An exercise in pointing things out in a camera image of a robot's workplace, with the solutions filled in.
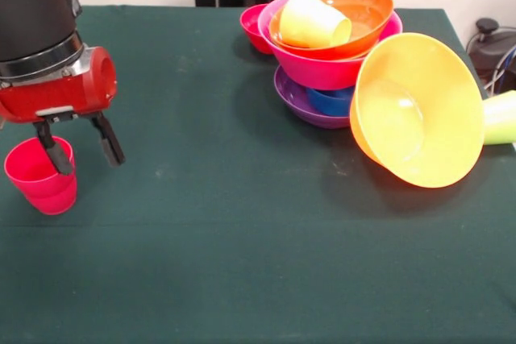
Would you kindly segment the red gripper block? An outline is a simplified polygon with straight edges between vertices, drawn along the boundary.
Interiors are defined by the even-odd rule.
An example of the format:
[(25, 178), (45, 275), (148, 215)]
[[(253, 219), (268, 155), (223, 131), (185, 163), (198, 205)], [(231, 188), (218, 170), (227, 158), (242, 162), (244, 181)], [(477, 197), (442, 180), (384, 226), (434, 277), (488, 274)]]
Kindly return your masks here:
[[(87, 48), (75, 65), (81, 65), (85, 71), (1, 89), (1, 117), (9, 122), (34, 122), (36, 136), (52, 166), (65, 176), (74, 172), (72, 162), (52, 137), (48, 121), (36, 121), (54, 110), (71, 110), (77, 114), (104, 110), (117, 93), (115, 67), (105, 48)], [(126, 158), (109, 120), (102, 112), (92, 114), (89, 120), (100, 134), (102, 149), (110, 165), (121, 166)]]

